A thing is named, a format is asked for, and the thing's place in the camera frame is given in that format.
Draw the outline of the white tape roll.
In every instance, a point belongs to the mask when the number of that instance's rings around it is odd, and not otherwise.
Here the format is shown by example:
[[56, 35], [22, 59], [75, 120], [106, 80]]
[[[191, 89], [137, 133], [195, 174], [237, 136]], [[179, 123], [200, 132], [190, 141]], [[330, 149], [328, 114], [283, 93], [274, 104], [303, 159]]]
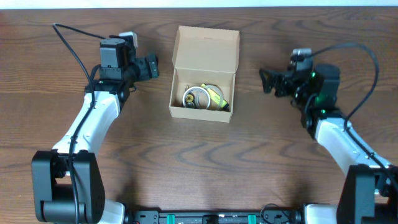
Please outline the white tape roll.
[[[195, 96], [195, 99], [194, 99], [195, 106], [196, 106], [195, 109], [201, 109], [201, 110], [209, 109], [209, 107], [211, 105], [211, 97], [207, 90], [205, 90], [203, 87], [200, 87], [200, 86], [193, 86], [193, 87], [190, 87], [188, 89], [188, 91], [191, 92]], [[207, 99], [207, 104], [205, 106], [202, 106], [200, 104], [200, 102], [201, 102], [200, 97], [202, 95], [204, 95], [205, 98]], [[183, 101], [184, 101], [184, 96], [185, 96], [185, 94], [183, 94], [183, 97], [182, 97], [182, 105], [183, 105]]]

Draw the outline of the brown cardboard box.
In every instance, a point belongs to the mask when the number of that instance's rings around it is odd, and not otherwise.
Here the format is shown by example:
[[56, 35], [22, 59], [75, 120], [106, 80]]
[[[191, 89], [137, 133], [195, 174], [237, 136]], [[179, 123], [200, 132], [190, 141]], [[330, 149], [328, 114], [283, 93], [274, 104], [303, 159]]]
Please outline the brown cardboard box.
[[[239, 65], [239, 31], [180, 26], [175, 39], [172, 62], [174, 74], [169, 110], [174, 118], [228, 123], [233, 114], [234, 86]], [[186, 86], [208, 91], [208, 110], [184, 108]], [[204, 95], [202, 106], [207, 104]]]

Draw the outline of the yellow black correction tape dispenser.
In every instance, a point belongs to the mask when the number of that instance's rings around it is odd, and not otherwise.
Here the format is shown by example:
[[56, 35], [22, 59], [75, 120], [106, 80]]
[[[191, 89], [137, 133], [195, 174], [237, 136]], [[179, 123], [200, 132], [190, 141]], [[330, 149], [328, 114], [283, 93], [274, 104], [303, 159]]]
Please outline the yellow black correction tape dispenser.
[[194, 109], [196, 107], [195, 102], [194, 102], [195, 96], [191, 92], [188, 91], [189, 88], [190, 87], [188, 85], [185, 87], [185, 93], [184, 93], [185, 96], [184, 96], [183, 106], [185, 108]]

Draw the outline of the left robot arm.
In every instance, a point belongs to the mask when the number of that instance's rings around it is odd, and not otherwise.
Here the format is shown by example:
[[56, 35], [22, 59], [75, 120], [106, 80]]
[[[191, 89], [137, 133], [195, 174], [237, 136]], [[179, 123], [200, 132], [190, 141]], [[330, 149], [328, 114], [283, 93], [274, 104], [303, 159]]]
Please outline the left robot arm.
[[159, 76], [158, 58], [112, 56], [88, 75], [83, 106], [63, 138], [31, 162], [35, 216], [49, 223], [126, 223], [121, 202], [108, 200], [98, 151], [136, 82]]

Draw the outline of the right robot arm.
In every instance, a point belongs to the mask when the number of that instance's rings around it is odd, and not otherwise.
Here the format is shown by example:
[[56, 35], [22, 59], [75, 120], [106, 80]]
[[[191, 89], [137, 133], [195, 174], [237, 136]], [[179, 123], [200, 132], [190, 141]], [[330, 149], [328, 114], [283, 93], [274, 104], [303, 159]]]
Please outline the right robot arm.
[[337, 205], [306, 204], [292, 223], [397, 223], [397, 166], [381, 157], [336, 106], [340, 69], [330, 64], [276, 72], [259, 71], [265, 93], [291, 96], [302, 126], [345, 175]]

